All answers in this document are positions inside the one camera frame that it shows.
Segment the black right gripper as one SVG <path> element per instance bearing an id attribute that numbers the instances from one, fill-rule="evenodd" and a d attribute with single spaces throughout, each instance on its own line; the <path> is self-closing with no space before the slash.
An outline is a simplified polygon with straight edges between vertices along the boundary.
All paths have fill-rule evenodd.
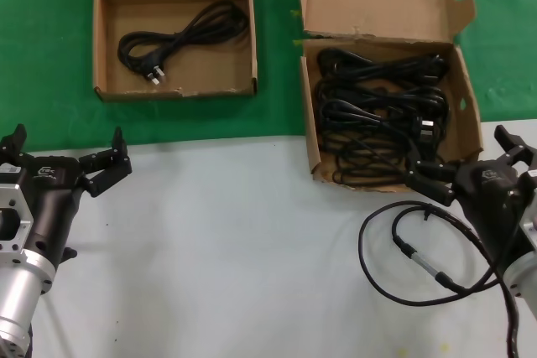
<path id="1" fill-rule="evenodd" d="M 503 125 L 496 126 L 494 138 L 503 155 L 497 160 L 463 165 L 458 171 L 456 164 L 428 162 L 418 151 L 409 151 L 404 184 L 444 206 L 450 206 L 456 194 L 467 221 L 503 275 L 511 264 L 531 251 L 519 223 L 532 200 L 532 186 L 529 176 L 517 175 L 513 166 L 523 162 L 528 171 L 535 170 L 536 149 Z"/>

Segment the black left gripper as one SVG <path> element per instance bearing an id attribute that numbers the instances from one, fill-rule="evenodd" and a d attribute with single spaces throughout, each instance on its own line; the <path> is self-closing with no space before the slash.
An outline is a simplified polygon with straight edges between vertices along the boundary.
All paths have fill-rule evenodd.
<path id="1" fill-rule="evenodd" d="M 21 154 L 26 128 L 18 124 L 0 143 L 1 164 L 9 163 L 12 173 L 12 264 L 21 266 L 31 254 L 52 267 L 78 257 L 67 246 L 72 222 L 81 197 L 96 198 L 132 173 L 123 131 L 116 127 L 111 147 L 72 157 L 34 157 Z"/>

